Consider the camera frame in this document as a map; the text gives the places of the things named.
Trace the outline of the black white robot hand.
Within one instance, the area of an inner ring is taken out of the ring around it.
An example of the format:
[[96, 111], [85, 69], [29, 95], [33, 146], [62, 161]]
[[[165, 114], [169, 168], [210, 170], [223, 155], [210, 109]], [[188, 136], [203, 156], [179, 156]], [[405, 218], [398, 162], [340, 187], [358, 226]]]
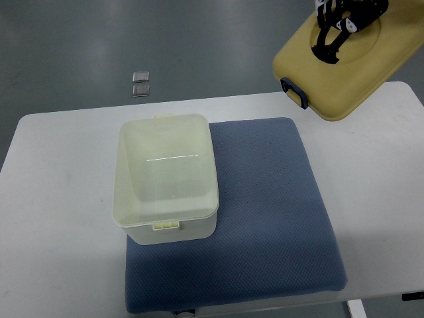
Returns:
[[319, 28], [335, 27], [355, 33], [382, 16], [389, 1], [315, 1]]

